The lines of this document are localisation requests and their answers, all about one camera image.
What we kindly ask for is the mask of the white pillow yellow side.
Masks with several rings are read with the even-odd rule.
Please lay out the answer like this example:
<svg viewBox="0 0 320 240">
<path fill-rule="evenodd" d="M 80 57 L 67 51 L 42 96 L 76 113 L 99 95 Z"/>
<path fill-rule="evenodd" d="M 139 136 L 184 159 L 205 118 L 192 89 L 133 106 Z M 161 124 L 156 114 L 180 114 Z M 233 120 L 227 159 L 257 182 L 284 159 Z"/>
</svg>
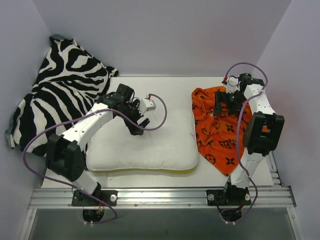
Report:
<svg viewBox="0 0 320 240">
<path fill-rule="evenodd" d="M 189 107 L 167 110 L 164 125 L 131 135 L 116 117 L 90 140 L 86 166 L 92 172 L 120 170 L 189 171 L 198 164 L 195 120 Z"/>
</svg>

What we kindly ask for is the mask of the orange patterned pillowcase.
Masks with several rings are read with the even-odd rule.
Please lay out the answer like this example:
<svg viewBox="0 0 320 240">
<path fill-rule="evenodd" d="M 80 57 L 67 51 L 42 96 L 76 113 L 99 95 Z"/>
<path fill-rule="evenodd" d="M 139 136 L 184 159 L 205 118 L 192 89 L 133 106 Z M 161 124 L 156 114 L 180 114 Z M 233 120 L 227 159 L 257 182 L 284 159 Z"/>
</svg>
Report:
<svg viewBox="0 0 320 240">
<path fill-rule="evenodd" d="M 196 144 L 199 154 L 223 175 L 229 176 L 238 166 L 236 132 L 239 116 L 229 115 L 226 104 L 214 116 L 215 93 L 225 92 L 224 86 L 197 87 L 191 93 L 195 121 Z"/>
</svg>

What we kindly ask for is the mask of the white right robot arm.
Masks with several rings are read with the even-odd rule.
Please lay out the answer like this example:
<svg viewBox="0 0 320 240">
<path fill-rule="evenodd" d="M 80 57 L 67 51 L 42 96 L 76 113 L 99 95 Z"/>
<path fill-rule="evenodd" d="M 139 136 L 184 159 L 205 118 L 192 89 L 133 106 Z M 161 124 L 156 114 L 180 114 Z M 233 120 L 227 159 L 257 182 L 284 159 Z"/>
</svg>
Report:
<svg viewBox="0 0 320 240">
<path fill-rule="evenodd" d="M 285 119 L 271 107 L 262 79 L 242 73 L 238 77 L 225 76 L 222 84 L 226 90 L 214 94 L 213 114 L 222 115 L 226 109 L 228 115 L 241 119 L 245 107 L 250 107 L 252 116 L 244 133 L 236 132 L 236 140 L 243 144 L 244 152 L 217 200 L 226 205 L 248 205 L 251 202 L 248 190 L 250 179 L 259 163 L 276 149 Z"/>
</svg>

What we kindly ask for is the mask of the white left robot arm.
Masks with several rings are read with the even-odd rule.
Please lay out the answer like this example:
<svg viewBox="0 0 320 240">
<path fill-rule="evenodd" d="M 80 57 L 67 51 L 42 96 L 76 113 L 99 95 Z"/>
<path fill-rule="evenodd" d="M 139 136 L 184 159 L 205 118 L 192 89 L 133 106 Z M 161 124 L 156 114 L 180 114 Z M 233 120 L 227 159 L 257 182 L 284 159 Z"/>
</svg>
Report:
<svg viewBox="0 0 320 240">
<path fill-rule="evenodd" d="M 85 191 L 83 200 L 90 206 L 101 201 L 101 185 L 86 172 L 85 147 L 106 123 L 121 117 L 133 136 L 141 136 L 150 120 L 141 119 L 155 108 L 150 97 L 131 100 L 134 90 L 120 84 L 116 91 L 100 96 L 85 118 L 60 135 L 52 134 L 47 141 L 46 165 L 73 186 Z"/>
</svg>

